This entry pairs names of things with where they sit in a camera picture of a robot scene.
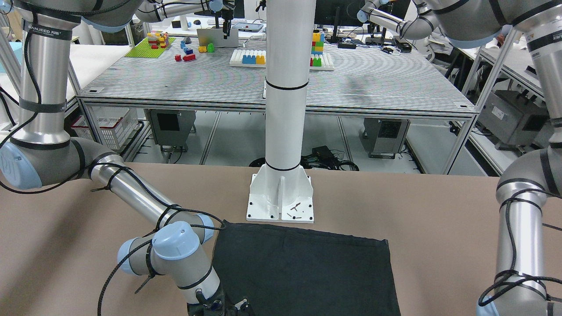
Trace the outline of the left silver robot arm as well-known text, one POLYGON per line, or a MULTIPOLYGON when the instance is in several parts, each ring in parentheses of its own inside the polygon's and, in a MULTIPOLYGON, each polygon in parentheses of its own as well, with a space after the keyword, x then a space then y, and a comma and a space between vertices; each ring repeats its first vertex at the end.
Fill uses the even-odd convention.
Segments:
POLYGON ((559 0, 429 0, 452 44, 486 44, 503 26, 525 34, 554 128, 549 146, 524 154, 502 174, 494 283, 478 298, 478 316, 559 316, 547 293, 542 208, 561 197, 561 2, 559 0))

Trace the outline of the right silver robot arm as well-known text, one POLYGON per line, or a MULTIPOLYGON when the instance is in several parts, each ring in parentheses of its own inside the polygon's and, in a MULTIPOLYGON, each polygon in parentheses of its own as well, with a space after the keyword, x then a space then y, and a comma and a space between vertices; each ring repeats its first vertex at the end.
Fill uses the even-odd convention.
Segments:
POLYGON ((64 130, 72 30, 82 21, 105 32, 129 24, 148 0, 14 0, 23 18, 19 125, 1 142, 1 172, 18 194, 39 194, 88 178, 102 184, 155 223, 146 236, 124 243, 116 269, 170 276, 190 316, 253 316, 247 300, 233 303, 202 246, 217 230, 216 216, 172 204, 123 159, 64 130))

